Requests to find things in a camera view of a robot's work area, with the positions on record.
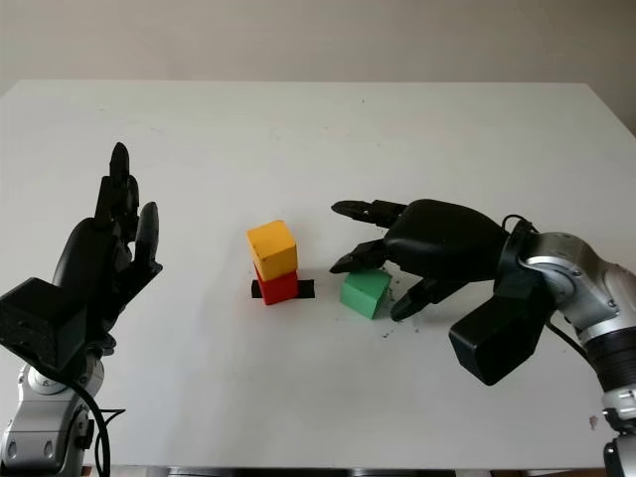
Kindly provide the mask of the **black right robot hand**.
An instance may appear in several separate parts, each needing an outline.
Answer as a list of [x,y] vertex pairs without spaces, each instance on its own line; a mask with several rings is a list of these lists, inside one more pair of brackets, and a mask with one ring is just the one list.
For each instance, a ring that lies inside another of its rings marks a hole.
[[387,231],[382,238],[362,242],[339,258],[332,273],[359,272],[389,261],[418,276],[391,309],[400,322],[437,304],[472,282],[492,280],[509,233],[484,214],[468,207],[431,199],[408,205],[373,200],[344,200],[332,211]]

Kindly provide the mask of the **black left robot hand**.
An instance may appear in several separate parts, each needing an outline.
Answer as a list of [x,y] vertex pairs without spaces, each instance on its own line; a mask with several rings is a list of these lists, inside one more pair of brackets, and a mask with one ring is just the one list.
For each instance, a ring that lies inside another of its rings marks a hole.
[[94,215],[72,230],[53,279],[84,305],[83,341],[95,353],[114,353],[110,331],[120,313],[162,270],[156,261],[158,242],[158,207],[139,205],[128,150],[118,142],[109,172],[101,178]]

